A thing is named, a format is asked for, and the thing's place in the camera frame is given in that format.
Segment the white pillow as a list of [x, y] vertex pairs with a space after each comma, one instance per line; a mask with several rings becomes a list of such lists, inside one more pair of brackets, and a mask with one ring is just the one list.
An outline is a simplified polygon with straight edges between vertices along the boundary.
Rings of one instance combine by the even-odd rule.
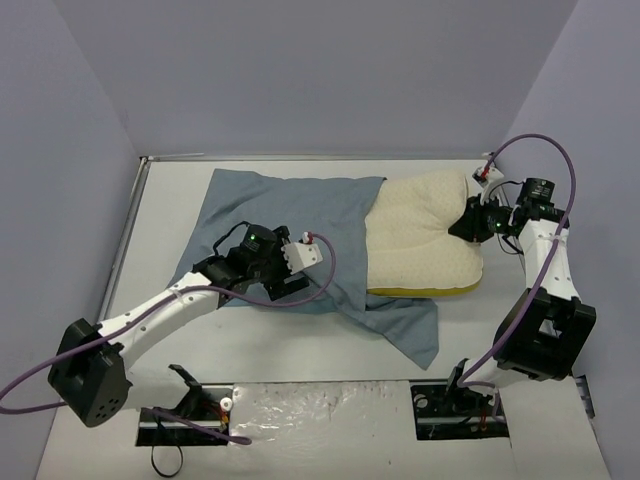
[[367, 292], [432, 298], [476, 289], [483, 276], [481, 248], [448, 233], [469, 197], [459, 170], [385, 180], [365, 217]]

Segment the striped pillowcase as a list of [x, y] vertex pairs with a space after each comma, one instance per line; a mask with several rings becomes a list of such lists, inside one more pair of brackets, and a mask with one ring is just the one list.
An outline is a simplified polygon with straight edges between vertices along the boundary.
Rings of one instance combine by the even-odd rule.
[[258, 305], [339, 312], [426, 369], [439, 350], [435, 303], [367, 292], [365, 218], [384, 184], [217, 169], [171, 280], [198, 272]]

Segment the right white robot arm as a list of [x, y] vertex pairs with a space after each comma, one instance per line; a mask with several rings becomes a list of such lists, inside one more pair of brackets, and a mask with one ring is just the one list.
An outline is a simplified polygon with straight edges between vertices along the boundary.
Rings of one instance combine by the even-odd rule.
[[524, 264], [525, 290], [499, 325], [491, 349], [461, 360], [443, 389], [446, 406], [465, 413], [480, 395], [492, 395], [518, 380], [557, 380], [570, 375], [595, 323], [596, 310], [574, 286], [567, 253], [569, 221], [552, 202], [553, 182], [521, 182], [514, 206], [496, 189], [500, 173], [475, 173], [479, 194], [468, 198], [449, 234], [473, 243], [498, 237], [514, 246]]

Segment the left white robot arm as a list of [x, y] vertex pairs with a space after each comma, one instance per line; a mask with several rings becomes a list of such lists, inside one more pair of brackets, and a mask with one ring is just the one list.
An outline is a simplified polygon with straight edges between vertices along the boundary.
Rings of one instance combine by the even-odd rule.
[[248, 227], [241, 243], [193, 265], [166, 290], [117, 317], [91, 325], [80, 319], [64, 332], [61, 361], [48, 382], [82, 423], [97, 427], [122, 409], [161, 408], [179, 418], [201, 406], [201, 385], [181, 366], [144, 375], [135, 363], [187, 323], [225, 306], [260, 284], [279, 300], [309, 284], [302, 272], [323, 260], [310, 234], [290, 241], [286, 227]]

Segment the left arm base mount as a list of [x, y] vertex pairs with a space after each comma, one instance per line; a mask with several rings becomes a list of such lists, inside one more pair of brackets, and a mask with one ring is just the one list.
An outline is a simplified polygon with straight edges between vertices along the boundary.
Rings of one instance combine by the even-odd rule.
[[[232, 385], [204, 385], [202, 393], [191, 407], [176, 410], [174, 415], [185, 418], [203, 427], [229, 435], [230, 412], [220, 407], [231, 409], [233, 397]], [[214, 447], [227, 446], [228, 441], [196, 431], [179, 422], [160, 419], [149, 412], [141, 412], [135, 437], [136, 447]]]

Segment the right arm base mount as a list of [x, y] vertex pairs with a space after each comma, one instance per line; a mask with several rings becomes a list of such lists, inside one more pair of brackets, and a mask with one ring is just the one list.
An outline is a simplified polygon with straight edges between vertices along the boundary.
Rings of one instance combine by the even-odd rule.
[[447, 386], [444, 380], [410, 384], [414, 427], [418, 441], [508, 438], [504, 411], [494, 398]]

